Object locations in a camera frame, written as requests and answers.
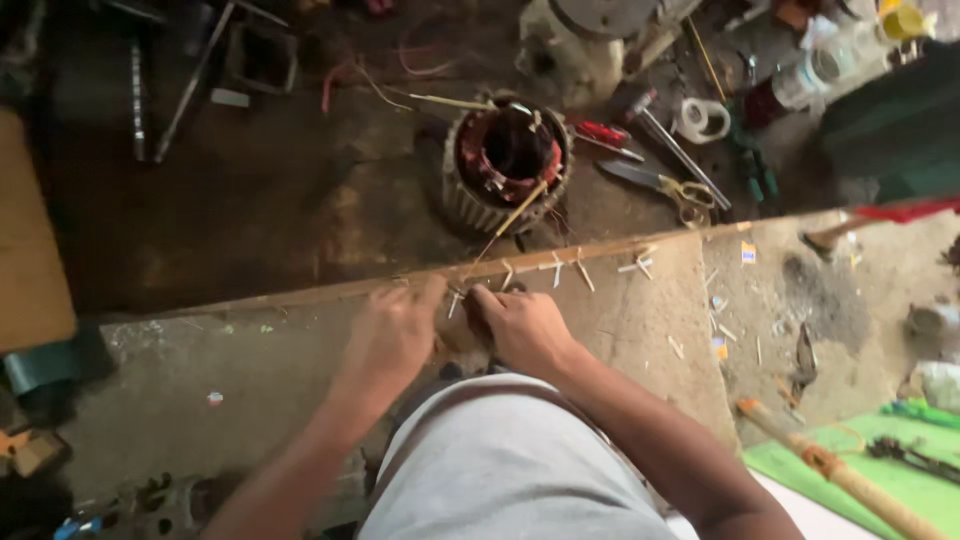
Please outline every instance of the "gold scissors handle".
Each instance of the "gold scissors handle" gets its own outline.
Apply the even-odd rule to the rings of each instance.
[[[690,229],[710,226],[710,211],[716,207],[716,197],[708,187],[694,182],[680,183],[658,175],[660,193],[673,199],[680,211],[680,221]]]

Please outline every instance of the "green cutting mat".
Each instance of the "green cutting mat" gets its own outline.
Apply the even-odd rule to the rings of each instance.
[[[843,425],[856,430],[868,443],[876,437],[889,435],[908,446],[917,437],[921,437],[924,442],[917,447],[918,452],[960,466],[960,430],[880,414],[859,416],[844,422]],[[836,428],[819,428],[809,431],[807,435],[832,451],[855,449],[857,446],[856,437]],[[842,457],[853,469],[917,514],[924,516],[947,536],[960,538],[960,485],[891,459],[874,459],[865,453],[845,454]],[[776,441],[752,447],[744,453],[744,462],[751,469],[858,523],[874,534],[890,540],[902,538],[877,516],[804,465],[798,457]]]

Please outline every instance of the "red cloth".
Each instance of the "red cloth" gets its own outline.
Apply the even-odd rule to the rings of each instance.
[[[857,207],[853,211],[856,215],[862,215],[871,219],[881,221],[893,221],[895,223],[910,223],[918,219],[933,215],[944,210],[953,210],[960,214],[960,197],[950,197],[947,199],[934,199],[923,201],[911,201],[909,203],[898,203],[883,207]]]

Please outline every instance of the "concrete floor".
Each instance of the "concrete floor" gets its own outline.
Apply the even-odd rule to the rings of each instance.
[[[682,234],[660,243],[651,268],[655,280],[619,274],[628,256],[588,261],[597,291],[563,270],[518,276],[534,290],[550,291],[573,334],[603,361],[645,384],[707,426],[728,448],[755,444],[761,435],[734,421],[728,403],[758,397],[784,408],[775,382],[793,370],[797,329],[805,320],[820,360],[819,378],[800,412],[823,425],[873,410],[894,397],[917,354],[901,329],[911,303],[950,297],[956,279],[936,263],[960,231],[960,218],[940,215],[909,227],[879,225],[845,243],[825,265],[797,240],[797,230],[839,221],[837,211],[755,224],[741,233]],[[757,264],[740,263],[741,242],[756,245]],[[851,250],[862,257],[854,268]],[[718,273],[707,289],[704,279]],[[492,280],[492,286],[499,278]],[[710,295],[729,300],[718,323],[734,332],[730,357],[716,359],[709,339]],[[117,372],[87,388],[76,421],[60,430],[73,459],[64,467],[77,500],[112,492],[118,484],[161,472],[176,476],[247,471],[303,425],[322,401],[348,339],[355,298],[289,307],[101,328]],[[436,377],[448,360],[468,373],[487,359],[475,349],[457,309],[438,331],[442,352],[417,384]],[[786,331],[773,327],[782,321]],[[668,344],[684,346],[678,358]],[[757,365],[756,338],[762,348]],[[219,406],[207,401],[220,392]],[[390,420],[364,444],[382,452]],[[348,464],[345,501],[359,490],[357,456]]]
[[[819,360],[819,376],[804,392],[799,408],[810,426],[889,402],[914,362],[935,354],[911,339],[903,320],[911,304],[932,304],[938,294],[955,298],[956,277],[937,259],[960,233],[960,218],[948,212],[910,226],[863,229],[853,243],[841,243],[830,265],[797,239],[799,230],[839,222],[837,210],[705,238],[708,271],[719,270],[709,293],[729,300],[716,321],[738,336],[736,343],[728,343],[730,357],[723,362],[731,403],[755,397],[786,410],[777,377],[786,378],[795,369],[803,321]],[[756,265],[741,266],[742,242],[756,245]],[[851,255],[857,257],[855,267]],[[778,321],[784,332],[775,330]],[[758,337],[762,365],[757,365]],[[737,432],[744,446],[763,440],[742,419],[737,420]]]

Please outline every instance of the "gray shirt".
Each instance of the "gray shirt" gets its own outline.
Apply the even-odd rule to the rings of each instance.
[[[603,433],[517,374],[454,384],[404,422],[359,537],[675,538]]]

